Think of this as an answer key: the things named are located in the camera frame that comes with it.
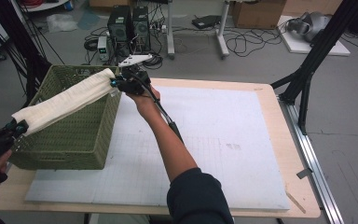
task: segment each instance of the green wicker basket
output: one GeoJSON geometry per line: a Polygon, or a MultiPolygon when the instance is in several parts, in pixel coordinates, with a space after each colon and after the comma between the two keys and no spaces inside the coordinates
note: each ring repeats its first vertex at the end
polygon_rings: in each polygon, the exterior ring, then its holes
{"type": "MultiPolygon", "coordinates": [[[[30,105],[46,101],[105,68],[53,65],[30,105]]],[[[118,71],[117,67],[108,68],[115,74],[118,71]]],[[[10,162],[27,170],[103,169],[120,95],[106,95],[40,132],[20,137],[12,148],[10,162]]]]}

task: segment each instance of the black stand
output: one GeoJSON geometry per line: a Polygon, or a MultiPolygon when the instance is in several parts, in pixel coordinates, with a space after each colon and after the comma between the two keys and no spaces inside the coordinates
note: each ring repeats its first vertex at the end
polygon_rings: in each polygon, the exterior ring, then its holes
{"type": "Polygon", "coordinates": [[[298,126],[305,135],[307,134],[305,125],[312,76],[357,13],[358,0],[343,0],[301,66],[290,76],[271,84],[273,89],[277,89],[290,82],[285,92],[279,95],[280,100],[288,105],[293,105],[297,96],[302,92],[298,126]]]}
{"type": "MultiPolygon", "coordinates": [[[[11,1],[0,1],[0,23],[25,61],[27,72],[27,102],[25,105],[28,105],[36,94],[37,86],[39,86],[39,83],[43,81],[48,73],[51,63],[36,48],[34,41],[25,30],[11,1]]],[[[4,48],[7,48],[6,42],[0,41],[0,43],[4,48]]]]}

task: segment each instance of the desktop computer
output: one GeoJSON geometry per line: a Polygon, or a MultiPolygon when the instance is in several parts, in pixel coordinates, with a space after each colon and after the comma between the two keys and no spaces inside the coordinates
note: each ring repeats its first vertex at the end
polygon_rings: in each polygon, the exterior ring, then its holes
{"type": "Polygon", "coordinates": [[[131,8],[129,6],[113,6],[109,21],[107,22],[112,43],[132,40],[133,33],[131,8]]]}
{"type": "Polygon", "coordinates": [[[136,49],[141,52],[151,50],[148,14],[147,7],[136,7],[132,12],[136,49]]]}

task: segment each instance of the black tripod leg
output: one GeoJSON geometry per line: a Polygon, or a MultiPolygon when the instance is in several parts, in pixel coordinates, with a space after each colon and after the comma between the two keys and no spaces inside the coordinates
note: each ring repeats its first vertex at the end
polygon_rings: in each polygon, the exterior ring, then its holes
{"type": "Polygon", "coordinates": [[[294,73],[290,74],[289,76],[283,77],[283,78],[279,79],[278,81],[272,83],[271,87],[272,87],[272,89],[275,90],[275,89],[283,86],[284,84],[291,82],[296,77],[297,77],[297,72],[294,72],[294,73]]]}
{"type": "Polygon", "coordinates": [[[308,101],[310,98],[310,81],[312,79],[313,73],[309,75],[307,83],[304,86],[304,89],[301,93],[301,103],[300,103],[300,111],[298,115],[298,126],[301,132],[304,135],[307,135],[306,131],[306,119],[307,119],[307,111],[308,111],[308,101]]]}

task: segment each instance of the white foam board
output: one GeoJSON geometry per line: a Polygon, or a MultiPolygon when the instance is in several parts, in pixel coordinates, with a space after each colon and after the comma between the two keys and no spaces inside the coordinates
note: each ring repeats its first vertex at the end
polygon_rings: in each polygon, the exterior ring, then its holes
{"type": "MultiPolygon", "coordinates": [[[[198,166],[222,183],[230,208],[290,208],[254,92],[157,89],[198,166]]],[[[104,169],[37,171],[26,200],[164,206],[169,185],[153,133],[123,94],[104,169]]]]}

